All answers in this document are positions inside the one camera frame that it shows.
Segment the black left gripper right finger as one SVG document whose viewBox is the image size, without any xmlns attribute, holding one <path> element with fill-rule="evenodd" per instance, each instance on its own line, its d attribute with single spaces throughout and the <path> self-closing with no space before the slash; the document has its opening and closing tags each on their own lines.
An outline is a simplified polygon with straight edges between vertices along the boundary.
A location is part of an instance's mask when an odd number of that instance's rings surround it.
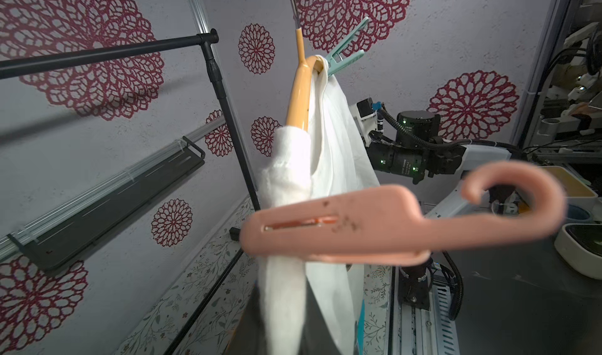
<svg viewBox="0 0 602 355">
<path fill-rule="evenodd" d="M 300 355 L 340 355 L 308 280 L 306 287 L 307 302 Z"/>
</svg>

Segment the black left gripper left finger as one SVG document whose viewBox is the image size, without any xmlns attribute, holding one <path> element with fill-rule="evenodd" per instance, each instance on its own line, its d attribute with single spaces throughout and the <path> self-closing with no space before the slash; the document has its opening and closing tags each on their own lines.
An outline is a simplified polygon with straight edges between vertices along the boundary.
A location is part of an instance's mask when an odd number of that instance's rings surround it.
<svg viewBox="0 0 602 355">
<path fill-rule="evenodd" d="M 225 350 L 226 355 L 267 355 L 260 292 L 253 286 L 249 301 Z"/>
</svg>

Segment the white t-shirt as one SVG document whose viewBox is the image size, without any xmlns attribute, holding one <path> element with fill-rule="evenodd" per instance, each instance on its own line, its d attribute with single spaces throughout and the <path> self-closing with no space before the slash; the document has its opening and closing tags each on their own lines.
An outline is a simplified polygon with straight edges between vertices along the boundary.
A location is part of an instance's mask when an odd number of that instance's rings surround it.
<svg viewBox="0 0 602 355">
<path fill-rule="evenodd" d="M 263 171 L 263 210 L 244 225 L 242 244 L 258 258 L 260 309 L 269 354 L 296 354 L 314 297 L 338 354 L 354 351 L 357 301 L 347 265 L 363 264 L 366 219 L 360 198 L 379 181 L 347 99 L 328 68 L 302 74 L 308 126 L 293 118 L 274 134 Z"/>
</svg>

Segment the wooden hanger with metal hook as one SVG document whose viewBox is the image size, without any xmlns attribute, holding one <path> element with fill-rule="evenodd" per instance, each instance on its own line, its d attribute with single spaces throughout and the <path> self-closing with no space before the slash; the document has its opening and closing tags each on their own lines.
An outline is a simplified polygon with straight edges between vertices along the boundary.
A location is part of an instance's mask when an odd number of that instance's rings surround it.
<svg viewBox="0 0 602 355">
<path fill-rule="evenodd" d="M 299 12 L 296 1 L 290 0 L 293 9 L 293 18 L 296 26 L 296 51 L 298 66 L 296 69 L 293 88 L 291 91 L 286 125 L 294 126 L 304 131 L 308 130 L 310 88 L 313 72 L 321 72 L 325 69 L 325 63 L 320 57 L 306 57 L 304 47 L 304 35 L 301 29 Z"/>
</svg>

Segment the pink clothespin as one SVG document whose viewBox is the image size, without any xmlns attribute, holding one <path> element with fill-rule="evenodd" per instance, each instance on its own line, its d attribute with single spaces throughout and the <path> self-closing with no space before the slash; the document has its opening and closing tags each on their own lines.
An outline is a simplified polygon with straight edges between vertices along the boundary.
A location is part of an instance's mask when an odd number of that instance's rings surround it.
<svg viewBox="0 0 602 355">
<path fill-rule="evenodd" d="M 461 196 L 478 204 L 495 185 L 527 192 L 531 212 L 428 219 L 406 187 L 387 185 L 256 212 L 240 242 L 250 256 L 291 256 L 333 264 L 415 266 L 432 252 L 530 242 L 564 222 L 567 199 L 560 183 L 527 162 L 492 162 L 470 172 Z"/>
</svg>

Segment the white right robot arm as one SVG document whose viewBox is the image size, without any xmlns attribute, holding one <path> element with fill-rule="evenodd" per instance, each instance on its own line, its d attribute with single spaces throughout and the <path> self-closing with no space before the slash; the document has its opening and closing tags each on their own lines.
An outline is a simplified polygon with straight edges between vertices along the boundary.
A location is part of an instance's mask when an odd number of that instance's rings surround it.
<svg viewBox="0 0 602 355">
<path fill-rule="evenodd" d="M 454 175 L 461 172 L 464 177 L 478 166 L 489 162 L 520 159 L 523 151 L 511 144 L 488 140 L 444 140 L 438 135 L 440 115 L 426 111 L 398 113 L 397 118 L 389 114 L 381 103 L 368 106 L 354 115 L 365 142 L 372 167 L 376 171 L 412 178 L 413 184 L 424 180 L 425 176 Z M 388 123 L 396 129 L 395 140 L 384 135 L 383 125 Z M 461 203 L 459 189 L 456 188 L 434 209 L 434 217 L 454 217 L 467 204 Z M 451 291 L 447 315 L 456 320 L 462 305 L 464 285 L 458 267 L 451 256 L 443 251 L 450 267 L 441 267 L 443 277 Z M 415 267 L 400 267 L 402 287 L 398 292 L 400 303 L 430 310 L 429 293 L 434 282 L 434 261 L 429 258 Z"/>
</svg>

